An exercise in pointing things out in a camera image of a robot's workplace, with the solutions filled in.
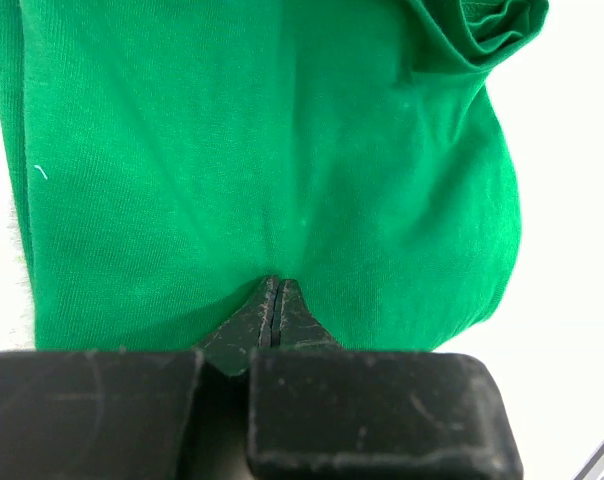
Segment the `white surface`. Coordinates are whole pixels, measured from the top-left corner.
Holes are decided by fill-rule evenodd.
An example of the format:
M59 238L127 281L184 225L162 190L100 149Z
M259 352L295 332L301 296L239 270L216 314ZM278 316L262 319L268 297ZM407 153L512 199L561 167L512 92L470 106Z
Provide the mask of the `white surface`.
M542 36L491 77L524 235L495 317L443 351L498 382L527 480L571 479L604 438L604 0L554 0ZM0 137L0 350L31 344Z

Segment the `green t-shirt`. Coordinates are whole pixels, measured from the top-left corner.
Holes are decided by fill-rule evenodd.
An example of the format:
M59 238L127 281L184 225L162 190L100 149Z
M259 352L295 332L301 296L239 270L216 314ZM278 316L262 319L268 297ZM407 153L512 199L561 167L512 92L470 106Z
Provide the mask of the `green t-shirt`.
M349 348L488 318L520 216L485 81L547 9L0 0L37 347L189 347L269 274Z

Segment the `white background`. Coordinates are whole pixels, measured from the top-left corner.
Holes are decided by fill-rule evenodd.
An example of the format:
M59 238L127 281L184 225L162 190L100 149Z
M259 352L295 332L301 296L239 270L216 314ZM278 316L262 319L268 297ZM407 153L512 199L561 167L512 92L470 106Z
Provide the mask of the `white background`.
M604 0L552 0L544 33L489 87L518 171L522 248L498 313L442 350L493 373L527 480L570 479L604 439ZM10 205L0 132L0 350L32 345Z

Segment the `green cloth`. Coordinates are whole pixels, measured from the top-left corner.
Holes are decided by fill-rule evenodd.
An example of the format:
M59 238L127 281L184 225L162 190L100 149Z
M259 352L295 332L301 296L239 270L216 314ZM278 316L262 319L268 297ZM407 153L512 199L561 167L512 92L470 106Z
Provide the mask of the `green cloth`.
M268 274L349 348L488 318L521 227L485 81L547 9L0 0L36 346L189 347Z

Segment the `green fabric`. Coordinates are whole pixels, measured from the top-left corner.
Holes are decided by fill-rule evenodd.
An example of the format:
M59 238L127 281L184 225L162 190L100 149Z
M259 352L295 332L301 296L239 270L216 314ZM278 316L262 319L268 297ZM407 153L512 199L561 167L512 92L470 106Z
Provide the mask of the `green fabric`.
M268 274L350 348L488 318L520 216L485 80L547 8L0 0L37 347L189 347Z

